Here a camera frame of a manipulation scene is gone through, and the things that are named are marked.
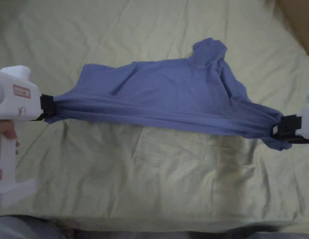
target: bed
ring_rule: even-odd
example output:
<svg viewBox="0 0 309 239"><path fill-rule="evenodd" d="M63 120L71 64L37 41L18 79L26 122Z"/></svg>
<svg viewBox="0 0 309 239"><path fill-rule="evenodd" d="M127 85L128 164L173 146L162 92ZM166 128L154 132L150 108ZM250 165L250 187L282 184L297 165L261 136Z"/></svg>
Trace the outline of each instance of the bed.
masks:
<svg viewBox="0 0 309 239"><path fill-rule="evenodd" d="M0 68L26 65L40 91L70 90L84 64L188 57L212 37L253 102L297 114L309 57L272 0L0 1ZM0 215L85 230L215 232L309 223L309 145L66 120L28 122L17 179L37 193Z"/></svg>

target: white plastic device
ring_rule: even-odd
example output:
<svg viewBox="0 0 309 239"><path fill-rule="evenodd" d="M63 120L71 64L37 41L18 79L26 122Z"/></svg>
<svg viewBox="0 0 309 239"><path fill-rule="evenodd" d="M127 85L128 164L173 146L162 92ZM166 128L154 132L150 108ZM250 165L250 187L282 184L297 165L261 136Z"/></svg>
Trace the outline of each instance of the white plastic device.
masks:
<svg viewBox="0 0 309 239"><path fill-rule="evenodd" d="M37 85L29 81L31 70L25 66L0 70L0 120L13 120L19 134L23 121L35 120L42 113ZM0 135L0 207L8 207L36 190L35 180L16 183L16 140Z"/></svg>
<svg viewBox="0 0 309 239"><path fill-rule="evenodd" d="M302 117L302 127L295 131L296 135L301 135L306 139L309 139L309 92L307 92L307 104L303 108L302 112L297 116Z"/></svg>

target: human hand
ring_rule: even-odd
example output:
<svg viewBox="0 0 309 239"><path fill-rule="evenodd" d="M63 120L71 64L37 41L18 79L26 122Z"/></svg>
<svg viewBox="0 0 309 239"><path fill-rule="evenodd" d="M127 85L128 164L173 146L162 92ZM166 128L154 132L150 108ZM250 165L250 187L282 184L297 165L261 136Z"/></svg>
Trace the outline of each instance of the human hand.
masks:
<svg viewBox="0 0 309 239"><path fill-rule="evenodd" d="M3 134L8 139L16 139L17 135L14 129L14 122L9 120L0 120L0 135Z"/></svg>

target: t-shirt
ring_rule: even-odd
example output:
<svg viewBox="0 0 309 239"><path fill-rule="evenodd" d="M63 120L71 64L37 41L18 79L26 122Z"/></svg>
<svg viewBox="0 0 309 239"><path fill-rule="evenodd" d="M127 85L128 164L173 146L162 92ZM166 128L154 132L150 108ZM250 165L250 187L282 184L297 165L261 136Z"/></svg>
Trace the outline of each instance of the t-shirt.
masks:
<svg viewBox="0 0 309 239"><path fill-rule="evenodd" d="M270 137L283 115L250 101L224 61L225 52L222 42L209 38L196 43L189 58L118 68L85 65L76 86L54 97L57 116L48 122L140 124L260 138L270 148L290 148Z"/></svg>

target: person's leg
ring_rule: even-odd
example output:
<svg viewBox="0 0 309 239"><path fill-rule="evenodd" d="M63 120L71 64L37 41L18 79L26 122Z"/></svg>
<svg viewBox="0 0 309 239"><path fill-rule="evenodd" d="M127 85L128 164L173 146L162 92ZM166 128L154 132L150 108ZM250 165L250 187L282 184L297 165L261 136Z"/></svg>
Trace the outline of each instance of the person's leg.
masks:
<svg viewBox="0 0 309 239"><path fill-rule="evenodd" d="M34 217L0 217L0 239L65 239L52 223Z"/></svg>

